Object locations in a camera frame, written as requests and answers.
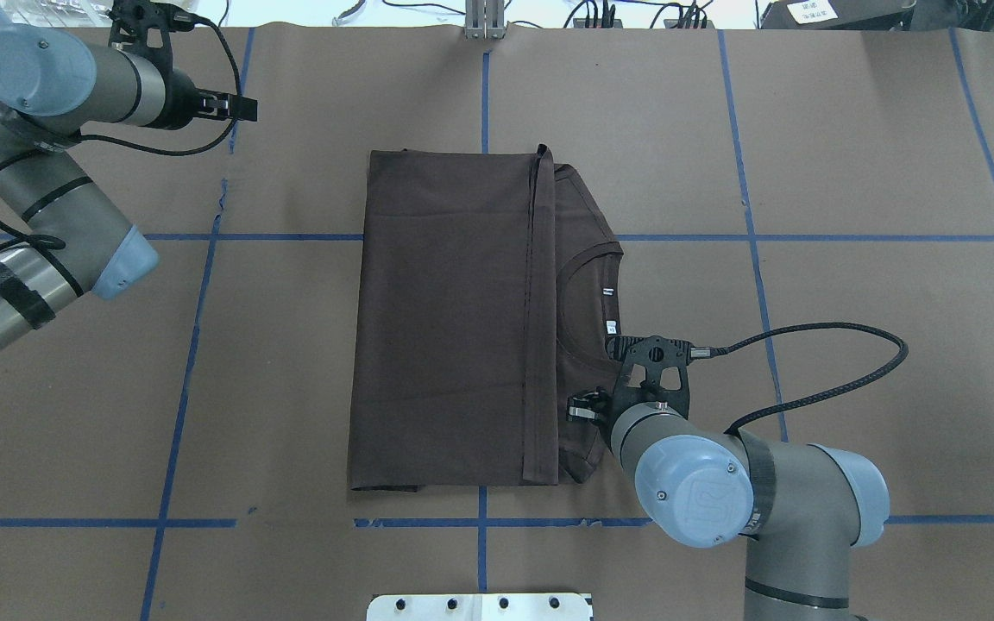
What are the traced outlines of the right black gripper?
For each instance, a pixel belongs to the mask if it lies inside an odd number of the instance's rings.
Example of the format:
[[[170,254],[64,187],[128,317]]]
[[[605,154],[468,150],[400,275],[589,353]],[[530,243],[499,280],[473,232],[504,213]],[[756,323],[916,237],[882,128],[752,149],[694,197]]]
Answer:
[[[632,388],[578,392],[565,402],[568,422],[597,423],[601,436],[610,437],[615,425],[632,406]]]

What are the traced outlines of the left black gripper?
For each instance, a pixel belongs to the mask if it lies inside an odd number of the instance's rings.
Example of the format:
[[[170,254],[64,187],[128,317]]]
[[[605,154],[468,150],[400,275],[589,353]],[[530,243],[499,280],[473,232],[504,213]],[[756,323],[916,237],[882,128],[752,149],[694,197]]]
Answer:
[[[166,86],[162,129],[184,129],[196,117],[197,111],[198,118],[211,121],[259,121],[256,99],[220,91],[198,91],[192,78],[185,73],[171,73]]]

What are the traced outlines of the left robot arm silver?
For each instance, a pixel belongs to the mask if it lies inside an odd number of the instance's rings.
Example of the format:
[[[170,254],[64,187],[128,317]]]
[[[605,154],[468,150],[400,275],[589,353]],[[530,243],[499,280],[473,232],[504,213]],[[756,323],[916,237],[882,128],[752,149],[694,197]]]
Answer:
[[[159,256],[70,155],[90,122],[176,130],[193,119],[232,129],[259,116],[244,94],[198,87],[171,60],[170,30],[204,17],[177,10],[115,20],[106,46],[55,28],[0,28],[0,351],[86,294],[117,298]]]

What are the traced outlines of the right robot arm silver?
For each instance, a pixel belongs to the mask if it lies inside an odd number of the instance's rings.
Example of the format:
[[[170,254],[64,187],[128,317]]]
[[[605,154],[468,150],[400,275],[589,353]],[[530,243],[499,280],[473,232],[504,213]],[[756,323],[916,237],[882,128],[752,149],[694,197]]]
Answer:
[[[890,515],[884,476],[863,455],[702,431],[665,402],[621,405],[602,390],[569,398],[599,427],[640,507],[693,548],[746,539],[745,620],[852,620],[851,553]]]

